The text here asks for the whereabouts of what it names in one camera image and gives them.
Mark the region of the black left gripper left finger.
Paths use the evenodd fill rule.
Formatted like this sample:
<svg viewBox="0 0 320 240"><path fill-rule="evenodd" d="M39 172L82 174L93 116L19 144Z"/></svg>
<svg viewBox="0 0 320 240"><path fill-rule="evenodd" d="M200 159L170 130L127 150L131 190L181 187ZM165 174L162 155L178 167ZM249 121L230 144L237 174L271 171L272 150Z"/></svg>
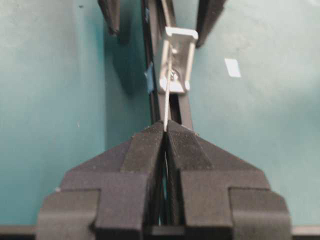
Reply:
<svg viewBox="0 0 320 240"><path fill-rule="evenodd" d="M48 195L38 240L141 240L160 212L164 128L161 122L68 170Z"/></svg>

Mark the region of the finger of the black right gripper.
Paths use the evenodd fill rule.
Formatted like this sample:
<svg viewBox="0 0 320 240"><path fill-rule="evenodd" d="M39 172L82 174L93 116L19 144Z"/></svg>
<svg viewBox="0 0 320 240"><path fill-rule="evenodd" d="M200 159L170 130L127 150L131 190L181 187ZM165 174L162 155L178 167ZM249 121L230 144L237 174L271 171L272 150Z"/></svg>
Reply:
<svg viewBox="0 0 320 240"><path fill-rule="evenodd" d="M107 23L111 35L117 35L120 31L120 1L98 0L103 17Z"/></svg>
<svg viewBox="0 0 320 240"><path fill-rule="evenodd" d="M196 48L204 45L209 33L224 10L226 0L199 0L196 21Z"/></svg>

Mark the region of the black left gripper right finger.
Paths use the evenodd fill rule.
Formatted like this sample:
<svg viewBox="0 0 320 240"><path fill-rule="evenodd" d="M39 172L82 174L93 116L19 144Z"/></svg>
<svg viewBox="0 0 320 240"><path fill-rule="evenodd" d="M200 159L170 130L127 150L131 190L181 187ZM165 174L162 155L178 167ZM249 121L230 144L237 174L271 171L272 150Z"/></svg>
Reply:
<svg viewBox="0 0 320 240"><path fill-rule="evenodd" d="M285 199L264 172L169 121L166 133L171 222L187 240L290 240Z"/></svg>

